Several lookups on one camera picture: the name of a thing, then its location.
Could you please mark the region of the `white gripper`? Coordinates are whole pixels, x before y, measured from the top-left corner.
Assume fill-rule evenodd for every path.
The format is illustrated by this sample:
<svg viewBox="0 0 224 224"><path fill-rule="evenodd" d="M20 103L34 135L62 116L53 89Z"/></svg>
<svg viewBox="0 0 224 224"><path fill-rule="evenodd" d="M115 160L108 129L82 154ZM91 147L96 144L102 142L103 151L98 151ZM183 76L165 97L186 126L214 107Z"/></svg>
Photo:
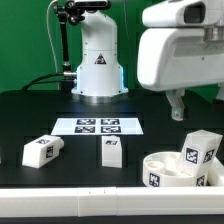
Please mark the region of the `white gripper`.
<svg viewBox="0 0 224 224"><path fill-rule="evenodd" d="M168 90L171 117L182 121L181 88L224 82L224 41L205 41L204 29L147 29L139 43L137 78L145 89ZM215 99L224 101L224 84L218 87Z"/></svg>

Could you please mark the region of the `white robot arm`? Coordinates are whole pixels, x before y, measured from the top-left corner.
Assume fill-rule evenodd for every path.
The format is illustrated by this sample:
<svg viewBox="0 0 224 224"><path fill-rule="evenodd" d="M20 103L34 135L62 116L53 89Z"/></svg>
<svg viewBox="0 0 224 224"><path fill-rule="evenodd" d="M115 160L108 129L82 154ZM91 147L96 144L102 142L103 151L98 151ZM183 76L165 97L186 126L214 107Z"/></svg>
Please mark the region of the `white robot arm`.
<svg viewBox="0 0 224 224"><path fill-rule="evenodd" d="M117 28L101 12L109 0L74 0L83 11L82 62L75 94L94 102L123 94L117 61ZM165 0L143 10L137 79L151 91L164 91L172 117L181 121L184 90L224 82L224 0Z"/></svg>

